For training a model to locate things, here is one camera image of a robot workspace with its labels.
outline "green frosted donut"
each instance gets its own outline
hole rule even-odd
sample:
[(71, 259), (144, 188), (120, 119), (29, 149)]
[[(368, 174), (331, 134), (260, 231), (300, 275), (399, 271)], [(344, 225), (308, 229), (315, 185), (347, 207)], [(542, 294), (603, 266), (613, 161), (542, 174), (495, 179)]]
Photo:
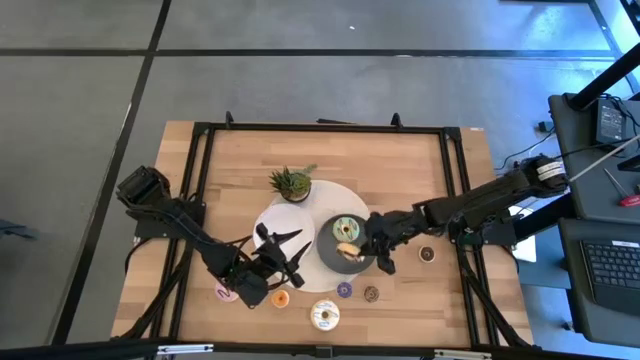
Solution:
[(340, 242), (352, 242), (360, 235), (360, 226), (354, 218), (343, 216), (333, 223), (333, 236)]

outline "orange donut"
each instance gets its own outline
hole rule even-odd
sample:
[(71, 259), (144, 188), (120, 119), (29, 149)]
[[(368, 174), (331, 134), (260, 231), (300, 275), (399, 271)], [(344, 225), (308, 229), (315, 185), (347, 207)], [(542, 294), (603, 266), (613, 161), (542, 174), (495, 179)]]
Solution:
[(278, 290), (271, 295), (271, 303), (278, 309), (289, 305), (289, 293), (284, 290)]

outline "keyboard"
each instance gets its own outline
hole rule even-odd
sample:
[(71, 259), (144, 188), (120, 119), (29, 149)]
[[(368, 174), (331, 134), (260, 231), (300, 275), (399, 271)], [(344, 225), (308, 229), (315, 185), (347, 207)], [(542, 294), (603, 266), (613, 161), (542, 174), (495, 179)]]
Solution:
[(611, 240), (581, 245), (595, 302), (640, 316), (640, 244)]

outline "white frosted donut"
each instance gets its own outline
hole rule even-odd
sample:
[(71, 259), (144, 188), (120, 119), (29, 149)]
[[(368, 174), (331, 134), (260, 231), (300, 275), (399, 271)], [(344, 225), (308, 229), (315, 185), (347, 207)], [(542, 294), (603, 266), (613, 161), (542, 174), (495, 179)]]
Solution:
[(311, 323), (316, 329), (330, 331), (340, 321), (340, 309), (331, 300), (320, 300), (311, 307)]

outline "table frame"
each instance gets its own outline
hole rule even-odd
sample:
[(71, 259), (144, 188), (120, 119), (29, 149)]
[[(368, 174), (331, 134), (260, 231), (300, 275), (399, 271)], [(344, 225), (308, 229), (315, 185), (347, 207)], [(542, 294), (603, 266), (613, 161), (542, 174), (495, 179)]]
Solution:
[[(455, 196), (455, 184), (454, 184), (454, 176), (453, 169), (451, 164), (450, 152), (449, 152), (449, 141), (453, 142), (453, 148), (456, 154), (458, 173), (460, 174), (460, 184), (463, 192), (469, 191), (471, 189), (469, 176), (467, 172), (467, 166), (464, 156), (464, 149), (462, 146), (462, 136), (460, 132), (460, 128), (458, 127), (409, 127), (404, 126), (400, 120), (400, 116), (396, 113), (393, 115), (391, 119), (391, 123), (388, 126), (364, 126), (350, 123), (341, 123), (336, 121), (327, 121), (327, 120), (319, 120), (320, 124), (265, 124), (265, 123), (236, 123), (233, 120), (233, 117), (230, 112), (226, 113), (224, 123), (207, 123), (207, 122), (196, 122), (194, 123), (193, 131), (191, 134), (191, 142), (189, 145), (189, 152), (187, 154), (187, 159), (185, 162), (184, 175), (182, 178), (182, 184), (180, 188), (179, 196), (183, 199), (192, 199), (193, 206), (196, 208), (203, 208), (206, 204), (203, 202), (205, 183), (208, 176), (208, 170), (211, 163), (211, 154), (213, 152), (213, 141), (215, 137), (216, 130), (233, 130), (233, 131), (315, 131), (315, 132), (354, 132), (354, 133), (403, 133), (403, 134), (425, 134), (425, 135), (435, 135), (438, 136), (439, 144), (440, 144), (440, 152), (442, 157), (442, 164), (444, 169), (444, 177), (445, 184), (447, 188), (448, 196)], [(195, 164), (196, 154), (198, 153), (198, 147), (201, 143), (200, 139), (205, 137), (202, 162), (200, 163), (200, 172), (198, 175), (198, 181), (195, 189), (189, 189), (189, 184), (191, 183), (191, 179), (193, 176), (194, 168), (197, 166)], [(199, 225), (203, 225), (204, 216), (197, 216), (197, 219), (194, 219)], [(149, 227), (145, 224), (139, 223), (136, 228), (135, 236), (139, 238), (155, 238), (155, 237), (166, 237), (166, 230), (162, 228)], [(178, 249), (178, 238), (170, 238), (169, 245), (167, 249), (167, 255), (164, 262), (164, 267), (162, 271), (161, 283), (160, 287), (163, 287), (169, 276), (171, 275), (172, 269), (174, 269), (176, 262), (176, 255)], [(466, 252), (460, 245), (456, 246), (456, 253), (458, 259), (458, 269), (460, 271), (460, 279), (462, 282), (462, 292), (464, 299), (464, 308), (467, 317), (467, 325), (469, 330), (469, 340), (472, 346), (480, 345), (480, 338), (478, 332), (478, 323), (476, 319), (476, 314), (474, 311), (474, 301), (472, 290), (468, 282), (465, 280), (464, 276), (462, 276), (462, 266), (461, 266), (461, 258), (466, 256)], [(489, 282), (487, 278), (487, 272), (484, 263), (484, 256), (482, 254), (482, 249), (480, 246), (474, 246), (473, 249), (473, 257), (476, 267), (476, 272), (478, 275), (478, 280), (480, 281), (483, 289), (490, 294), (489, 292)], [(182, 315), (182, 308), (184, 306), (184, 299), (187, 292), (187, 281), (189, 277), (189, 265), (191, 261), (191, 256), (193, 253), (193, 248), (187, 247), (185, 249), (187, 257), (187, 271), (184, 276), (180, 279), (177, 285), (176, 291), (176, 300), (174, 302), (174, 306), (171, 312), (171, 319), (169, 324), (169, 338), (177, 340), (180, 320)], [(163, 313), (161, 311), (158, 312), (157, 316), (152, 320), (151, 330), (150, 330), (150, 338), (156, 338), (160, 334), (160, 328), (162, 324)], [(495, 324), (492, 319), (488, 316), (486, 310), (484, 312), (486, 324), (487, 324), (487, 334), (489, 337), (489, 344), (491, 345), (499, 345), (498, 332)], [(220, 344), (214, 344), (216, 349), (220, 348)], [(380, 347), (353, 347), (353, 346), (316, 346), (316, 345), (298, 345), (298, 344), (246, 344), (246, 343), (238, 343), (238, 344), (226, 344), (225, 349), (228, 348), (229, 351), (233, 351), (234, 346), (237, 346), (244, 351), (251, 352), (282, 352), (282, 353), (300, 353), (302, 350), (310, 350), (313, 349), (314, 352), (319, 354), (319, 356), (326, 356), (329, 354), (333, 354), (334, 350), (344, 351), (346, 348), (354, 349), (358, 348), (358, 354), (360, 355), (380, 355), (381, 348)], [(408, 347), (384, 347), (384, 353), (388, 355), (400, 355), (407, 352), (419, 355), (424, 354), (425, 350), (430, 348), (408, 348)]]

